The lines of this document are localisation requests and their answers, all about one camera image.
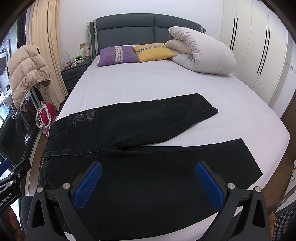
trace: puffer jacket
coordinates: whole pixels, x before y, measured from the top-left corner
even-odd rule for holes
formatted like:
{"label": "puffer jacket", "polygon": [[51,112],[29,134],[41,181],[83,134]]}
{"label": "puffer jacket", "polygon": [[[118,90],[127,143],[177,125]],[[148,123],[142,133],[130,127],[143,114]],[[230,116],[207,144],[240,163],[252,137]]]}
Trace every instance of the puffer jacket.
{"label": "puffer jacket", "polygon": [[19,110],[26,111],[23,103],[28,91],[36,86],[46,93],[52,79],[50,70],[34,45],[20,47],[10,58],[7,68],[13,103]]}

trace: human hand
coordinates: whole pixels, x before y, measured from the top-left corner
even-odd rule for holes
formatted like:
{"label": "human hand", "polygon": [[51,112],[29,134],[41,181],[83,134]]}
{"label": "human hand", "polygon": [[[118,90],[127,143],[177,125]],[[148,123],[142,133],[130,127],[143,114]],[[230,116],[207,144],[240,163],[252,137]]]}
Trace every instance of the human hand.
{"label": "human hand", "polygon": [[15,213],[11,207],[8,207],[8,211],[9,211],[8,220],[9,220],[10,225],[15,230],[15,239],[17,241],[26,241],[26,234],[24,231],[22,231],[22,229],[20,227],[20,223],[17,219],[17,216],[15,215]]}

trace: white cable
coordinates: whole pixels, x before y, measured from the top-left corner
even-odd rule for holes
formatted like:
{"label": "white cable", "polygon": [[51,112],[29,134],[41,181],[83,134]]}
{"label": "white cable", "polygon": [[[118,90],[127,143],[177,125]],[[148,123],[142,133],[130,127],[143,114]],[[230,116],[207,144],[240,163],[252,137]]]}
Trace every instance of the white cable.
{"label": "white cable", "polygon": [[68,61],[66,61],[66,63],[69,62],[70,57],[71,57],[72,59],[74,59],[74,58],[73,58],[70,54],[68,54],[67,52],[63,52],[62,54],[63,54],[63,56],[62,56],[63,67],[66,67],[67,65],[64,66],[64,55],[65,55],[65,54],[68,55]]}
{"label": "white cable", "polygon": [[[37,110],[36,118],[35,118],[35,123],[36,123],[36,125],[37,125],[38,128],[40,128],[40,129],[47,129],[50,126],[51,122],[52,122],[52,116],[50,115],[50,113],[49,113],[49,111],[47,109],[47,106],[46,106],[47,103],[45,104],[44,101],[41,101],[40,104],[41,104],[42,108],[38,108],[38,110]],[[46,116],[48,118],[48,124],[46,126],[44,126],[42,124],[42,121],[39,119],[39,114],[42,112],[43,109],[45,110]]]}

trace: wire basket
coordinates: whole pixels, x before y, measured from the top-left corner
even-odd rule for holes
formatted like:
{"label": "wire basket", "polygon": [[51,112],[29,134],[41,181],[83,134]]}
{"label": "wire basket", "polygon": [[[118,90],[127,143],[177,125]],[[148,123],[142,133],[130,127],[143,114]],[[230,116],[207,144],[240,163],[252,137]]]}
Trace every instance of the wire basket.
{"label": "wire basket", "polygon": [[68,53],[64,53],[64,54],[67,54],[68,59],[69,59],[67,62],[65,62],[65,63],[63,62],[64,67],[71,66],[73,64],[82,63],[83,61],[85,61],[85,57],[75,59],[71,55],[69,55]]}

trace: bed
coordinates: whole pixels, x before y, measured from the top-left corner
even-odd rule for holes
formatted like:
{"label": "bed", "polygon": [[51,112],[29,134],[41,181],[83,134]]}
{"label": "bed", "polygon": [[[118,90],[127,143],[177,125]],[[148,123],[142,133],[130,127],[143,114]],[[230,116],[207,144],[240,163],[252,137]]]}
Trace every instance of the bed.
{"label": "bed", "polygon": [[[250,189],[254,186],[263,188],[286,151],[289,133],[270,107],[239,79],[231,74],[222,76],[193,72],[171,60],[97,66],[100,49],[166,42],[170,26],[205,31],[197,23],[158,14],[112,15],[89,23],[93,62],[69,95],[58,119],[121,102],[199,93],[219,110],[218,114],[169,141],[154,145],[199,146],[242,138],[263,174]],[[197,240],[214,217],[212,215],[173,233],[143,240]]]}

